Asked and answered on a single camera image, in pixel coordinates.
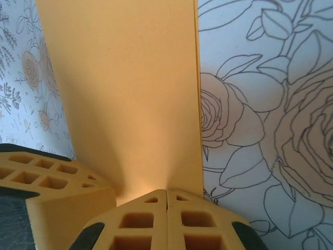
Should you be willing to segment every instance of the white wallpaper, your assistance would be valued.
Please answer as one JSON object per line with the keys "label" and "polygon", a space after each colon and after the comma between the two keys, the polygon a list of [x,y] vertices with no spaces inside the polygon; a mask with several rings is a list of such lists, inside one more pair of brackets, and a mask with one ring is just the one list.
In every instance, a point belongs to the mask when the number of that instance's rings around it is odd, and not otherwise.
{"label": "white wallpaper", "polygon": [[205,198],[333,249],[333,1],[199,0]]}
{"label": "white wallpaper", "polygon": [[0,142],[74,157],[35,2],[0,6]]}

